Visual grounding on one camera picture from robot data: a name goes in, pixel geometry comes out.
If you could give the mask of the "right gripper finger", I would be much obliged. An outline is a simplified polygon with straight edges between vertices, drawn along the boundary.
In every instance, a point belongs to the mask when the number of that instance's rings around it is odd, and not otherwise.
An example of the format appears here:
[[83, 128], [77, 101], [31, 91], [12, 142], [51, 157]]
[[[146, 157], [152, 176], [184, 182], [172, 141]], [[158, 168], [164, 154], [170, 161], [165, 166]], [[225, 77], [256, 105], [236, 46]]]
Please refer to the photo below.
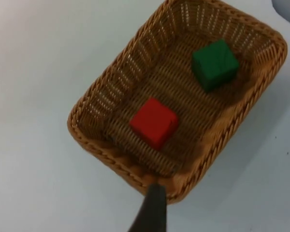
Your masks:
[[152, 184], [148, 187], [139, 212], [128, 231], [167, 231], [167, 199], [164, 186]]

